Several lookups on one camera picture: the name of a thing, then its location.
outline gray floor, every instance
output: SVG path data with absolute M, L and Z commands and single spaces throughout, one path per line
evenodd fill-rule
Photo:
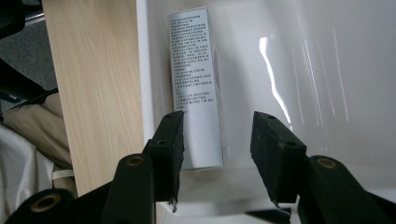
M 0 58 L 46 90 L 57 87 L 45 21 L 0 40 Z M 14 104 L 0 100 L 1 111 Z

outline wooden panel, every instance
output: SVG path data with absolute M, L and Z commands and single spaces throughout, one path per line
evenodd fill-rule
M 143 149 L 135 0 L 43 0 L 78 195 Z

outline white cloth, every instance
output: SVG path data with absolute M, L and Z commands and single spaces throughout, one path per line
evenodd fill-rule
M 0 125 L 0 223 L 30 196 L 52 189 L 53 162 Z

